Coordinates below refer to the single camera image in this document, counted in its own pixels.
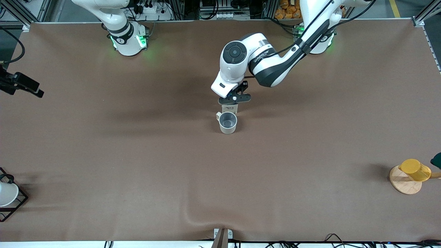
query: wooden base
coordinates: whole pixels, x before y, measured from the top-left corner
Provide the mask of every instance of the wooden base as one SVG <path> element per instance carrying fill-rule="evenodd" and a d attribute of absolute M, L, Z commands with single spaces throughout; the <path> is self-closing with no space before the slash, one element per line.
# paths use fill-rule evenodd
<path fill-rule="evenodd" d="M 389 180 L 392 186 L 406 195 L 413 195 L 421 190 L 422 183 L 412 181 L 406 173 L 398 169 L 398 165 L 389 172 Z"/>

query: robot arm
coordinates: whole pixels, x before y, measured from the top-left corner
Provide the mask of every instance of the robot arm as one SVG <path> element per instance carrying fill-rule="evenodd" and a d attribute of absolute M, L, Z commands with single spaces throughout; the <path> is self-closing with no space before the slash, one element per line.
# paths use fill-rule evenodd
<path fill-rule="evenodd" d="M 211 89 L 225 98 L 242 82 L 247 67 L 260 85 L 276 86 L 312 49 L 317 50 L 316 53 L 326 49 L 327 44 L 324 44 L 324 49 L 322 45 L 315 46 L 320 37 L 340 21 L 341 5 L 345 2 L 366 5 L 369 1 L 371 0 L 300 0 L 305 31 L 296 40 L 294 46 L 283 57 L 280 57 L 275 54 L 275 49 L 263 34 L 247 35 L 238 41 L 228 43 L 222 51 L 220 71 Z"/>
<path fill-rule="evenodd" d="M 132 56 L 147 47 L 146 27 L 129 22 L 121 8 L 130 0 L 72 0 L 100 19 L 111 34 L 114 47 L 123 55 Z"/>

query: black mug handle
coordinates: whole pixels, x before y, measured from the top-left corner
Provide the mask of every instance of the black mug handle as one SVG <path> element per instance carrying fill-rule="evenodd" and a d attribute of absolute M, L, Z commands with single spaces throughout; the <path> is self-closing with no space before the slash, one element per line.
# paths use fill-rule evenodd
<path fill-rule="evenodd" d="M 0 180 L 3 179 L 3 177 L 7 177 L 9 179 L 9 181 L 7 183 L 12 184 L 14 183 L 14 176 L 10 175 L 10 174 L 1 174 L 0 175 Z"/>

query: cup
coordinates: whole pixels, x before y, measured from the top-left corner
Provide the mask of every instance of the cup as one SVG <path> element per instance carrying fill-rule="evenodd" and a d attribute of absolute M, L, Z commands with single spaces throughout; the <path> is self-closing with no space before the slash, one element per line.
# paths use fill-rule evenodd
<path fill-rule="evenodd" d="M 7 183 L 0 182 L 0 207 L 11 204 L 19 195 L 19 187 L 14 184 L 14 177 L 9 174 L 1 174 L 0 180 L 7 177 Z"/>
<path fill-rule="evenodd" d="M 236 130 L 237 117 L 231 112 L 217 112 L 216 119 L 219 121 L 220 130 L 224 134 L 232 134 Z"/>

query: brown table surface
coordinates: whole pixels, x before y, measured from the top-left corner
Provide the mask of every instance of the brown table surface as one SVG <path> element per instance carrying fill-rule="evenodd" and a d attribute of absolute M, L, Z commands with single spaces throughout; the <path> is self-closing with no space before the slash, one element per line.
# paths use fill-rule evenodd
<path fill-rule="evenodd" d="M 0 166 L 30 199 L 0 240 L 194 240 L 216 227 L 242 240 L 441 238 L 441 180 L 412 196 L 387 181 L 441 151 L 423 30 L 340 26 L 277 87 L 249 80 L 253 100 L 223 135 L 210 85 L 223 46 L 252 32 L 292 42 L 269 21 L 159 23 L 148 51 L 124 57 L 99 24 L 33 24 L 9 71 L 45 95 L 0 100 Z"/>

